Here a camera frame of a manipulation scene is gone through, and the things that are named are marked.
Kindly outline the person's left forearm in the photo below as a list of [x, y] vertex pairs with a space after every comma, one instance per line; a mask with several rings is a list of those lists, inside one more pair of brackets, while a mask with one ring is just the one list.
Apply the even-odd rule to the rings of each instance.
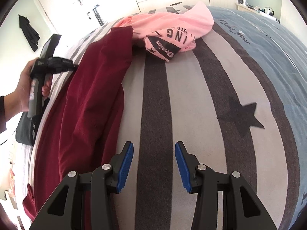
[[1, 96], [1, 133], [6, 130], [6, 123], [22, 111], [19, 93], [16, 91]]

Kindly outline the person's left hand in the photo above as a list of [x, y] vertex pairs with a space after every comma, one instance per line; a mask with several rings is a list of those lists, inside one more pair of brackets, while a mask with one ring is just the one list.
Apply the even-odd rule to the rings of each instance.
[[[30, 78], [30, 71], [35, 64], [36, 58], [30, 60], [26, 67], [20, 74], [19, 82], [16, 88], [17, 99], [19, 104], [19, 111], [26, 112], [29, 109], [29, 94], [32, 79]], [[46, 99], [50, 95], [51, 85], [53, 83], [53, 76], [51, 75], [49, 79], [45, 82], [42, 87], [43, 98]]]

